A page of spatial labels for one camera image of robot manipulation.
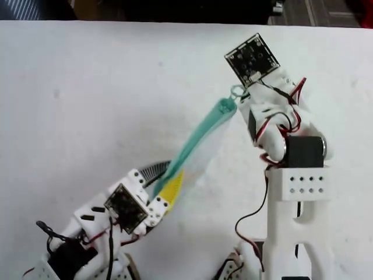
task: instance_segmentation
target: white table surface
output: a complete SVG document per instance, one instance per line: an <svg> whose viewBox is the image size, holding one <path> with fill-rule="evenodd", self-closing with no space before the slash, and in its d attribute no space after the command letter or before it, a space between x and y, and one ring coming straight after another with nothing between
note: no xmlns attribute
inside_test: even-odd
<svg viewBox="0 0 373 280"><path fill-rule="evenodd" d="M137 166L169 159L238 83L224 54L260 32L335 146L335 279L373 266L373 31L362 29L0 22L0 278L45 251L41 219L72 212ZM150 235L128 246L143 279L210 279L261 202L264 164L239 114L205 175ZM242 223L265 237L266 210Z"/></svg>

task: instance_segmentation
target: mounting hole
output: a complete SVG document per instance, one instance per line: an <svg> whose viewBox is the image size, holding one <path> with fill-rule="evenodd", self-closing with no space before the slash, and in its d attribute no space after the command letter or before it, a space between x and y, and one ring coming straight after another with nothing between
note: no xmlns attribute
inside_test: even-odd
<svg viewBox="0 0 373 280"><path fill-rule="evenodd" d="M82 216L80 216L80 218L82 219L82 220L87 220L87 221L94 221L94 216L92 216L92 215L82 215Z"/></svg>
<svg viewBox="0 0 373 280"><path fill-rule="evenodd" d="M91 208L91 210L93 212L99 212L99 213L105 213L105 208L104 207L97 207L97 206L94 206Z"/></svg>

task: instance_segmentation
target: yellow plastic piece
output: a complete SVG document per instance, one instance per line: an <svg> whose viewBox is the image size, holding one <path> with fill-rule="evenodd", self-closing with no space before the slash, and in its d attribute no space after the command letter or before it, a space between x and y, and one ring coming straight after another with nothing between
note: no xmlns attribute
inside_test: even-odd
<svg viewBox="0 0 373 280"><path fill-rule="evenodd" d="M168 211L174 207L177 197L182 188L182 181L184 179L184 170L182 169L178 176L170 180L161 190L159 196L166 200L169 204Z"/></svg>

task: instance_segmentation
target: black circuit board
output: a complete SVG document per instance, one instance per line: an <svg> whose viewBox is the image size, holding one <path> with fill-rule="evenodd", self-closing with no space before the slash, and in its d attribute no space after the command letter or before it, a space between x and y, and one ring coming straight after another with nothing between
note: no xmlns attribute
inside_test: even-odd
<svg viewBox="0 0 373 280"><path fill-rule="evenodd" d="M245 88L280 67L259 33L229 52L225 58Z"/></svg>
<svg viewBox="0 0 373 280"><path fill-rule="evenodd" d="M147 213L126 190L123 184L105 202L105 207L118 214L117 222L127 234L131 234L146 219Z"/></svg>

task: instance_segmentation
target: teal plastic strip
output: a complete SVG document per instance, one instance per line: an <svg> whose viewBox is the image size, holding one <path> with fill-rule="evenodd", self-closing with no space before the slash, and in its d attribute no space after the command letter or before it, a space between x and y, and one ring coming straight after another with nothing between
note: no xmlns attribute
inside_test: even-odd
<svg viewBox="0 0 373 280"><path fill-rule="evenodd" d="M211 132L223 123L228 121L237 111L237 105L234 100L229 98L220 99L205 119L194 130L188 141L182 147L180 153L171 161L166 173L156 184L154 188L154 197L162 190L162 188L174 178L182 169L183 165L190 157L192 152Z"/></svg>

